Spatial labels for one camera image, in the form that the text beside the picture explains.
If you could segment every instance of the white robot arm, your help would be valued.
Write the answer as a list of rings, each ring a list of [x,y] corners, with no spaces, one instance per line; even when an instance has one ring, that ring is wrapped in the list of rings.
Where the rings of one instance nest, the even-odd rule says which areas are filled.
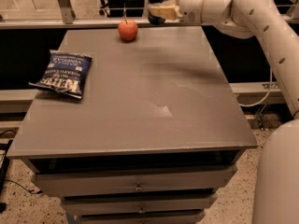
[[[252,224],[297,223],[298,35],[282,19],[273,0],[177,0],[175,6],[179,6],[179,13],[176,7],[178,18],[185,22],[211,24],[221,32],[239,38],[255,35],[260,42],[294,120],[275,130],[264,145],[257,174]],[[149,7],[149,12],[164,15],[159,6],[157,9]]]
[[[299,37],[273,0],[176,0],[174,7],[184,22],[213,25],[238,38],[255,35],[292,115],[299,118]],[[168,19],[163,6],[150,5],[149,11]]]

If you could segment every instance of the gray table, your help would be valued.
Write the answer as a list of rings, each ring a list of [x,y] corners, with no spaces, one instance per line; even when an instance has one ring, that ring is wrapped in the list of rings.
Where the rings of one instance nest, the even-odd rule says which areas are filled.
[[[213,200],[215,190],[233,176],[242,152],[256,147],[248,122],[200,27],[143,28],[131,43],[122,42],[116,29],[68,31],[60,50],[93,56],[83,99],[40,91],[7,155],[22,159],[36,173],[33,182],[49,196],[61,197],[68,213],[83,216],[80,223],[110,223],[102,217],[86,216],[110,213],[114,221],[122,218],[124,223],[138,223],[140,216],[135,217],[132,210],[115,213],[112,206],[105,212],[77,213],[71,208],[77,204],[74,197],[84,195],[98,198],[97,209],[103,203],[98,195],[122,193],[122,202],[128,203],[125,200],[130,199],[133,188],[128,186],[132,180],[135,192],[142,192],[144,200],[148,192],[161,197],[163,191],[171,190],[174,195],[170,196],[179,192],[186,197],[185,190],[209,188]],[[103,181],[103,174],[109,180]],[[192,183],[196,174],[201,182],[207,182],[171,188],[174,180],[181,178]],[[163,179],[157,184],[162,180],[157,175],[170,176],[171,181]],[[146,190],[145,184],[140,184],[145,176],[156,180]],[[223,183],[216,180],[218,177],[225,179]],[[114,184],[124,179],[128,183],[116,189]],[[72,189],[69,184],[74,180],[84,189],[71,185]],[[155,219],[159,211],[158,222],[161,218],[172,221],[173,212],[160,217],[160,211],[178,211],[178,207],[164,207],[142,218]],[[182,220],[188,216],[193,220],[191,208],[185,209]]]

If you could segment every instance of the cable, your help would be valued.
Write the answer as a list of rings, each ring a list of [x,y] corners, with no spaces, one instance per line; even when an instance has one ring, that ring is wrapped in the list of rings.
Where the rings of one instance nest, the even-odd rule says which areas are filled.
[[[7,181],[7,182],[11,182],[11,183],[14,183],[14,184],[19,185],[22,189],[26,190],[26,191],[29,192],[30,194],[35,195],[35,194],[41,194],[41,193],[43,193],[42,190],[39,190],[38,192],[33,192],[33,191],[34,191],[33,189],[27,189],[27,188],[25,188],[24,186],[22,186],[21,184],[15,182],[15,181],[9,180],[9,179],[4,179],[4,180]]]
[[[260,100],[259,102],[257,103],[253,103],[253,104],[250,104],[250,105],[243,105],[243,104],[240,104],[240,106],[242,107],[253,107],[253,106],[256,106],[256,105],[259,105],[261,102],[263,102],[266,98],[268,98],[270,92],[271,92],[271,87],[272,87],[272,82],[273,82],[273,75],[272,75],[272,69],[270,68],[270,82],[269,82],[269,89],[268,89],[268,92],[267,94],[263,97],[262,100]]]
[[[0,136],[5,134],[5,133],[17,133],[17,132],[15,132],[14,130],[6,130],[6,131],[1,132]]]

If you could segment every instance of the drawer handle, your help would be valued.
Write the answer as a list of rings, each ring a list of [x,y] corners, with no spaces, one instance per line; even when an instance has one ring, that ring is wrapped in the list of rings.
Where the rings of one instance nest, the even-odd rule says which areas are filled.
[[[138,211],[138,214],[145,214],[146,210],[143,209],[143,207],[140,208],[140,210]]]
[[[141,184],[140,184],[140,183],[137,183],[137,187],[135,187],[134,190],[135,190],[136,192],[141,192],[141,191],[143,191],[143,188],[141,187]]]

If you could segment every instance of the gray cabinet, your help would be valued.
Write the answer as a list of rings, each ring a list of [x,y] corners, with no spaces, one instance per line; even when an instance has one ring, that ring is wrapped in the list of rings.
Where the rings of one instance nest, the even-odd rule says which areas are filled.
[[[256,140],[200,27],[68,31],[83,99],[40,91],[8,156],[82,224],[193,224]]]

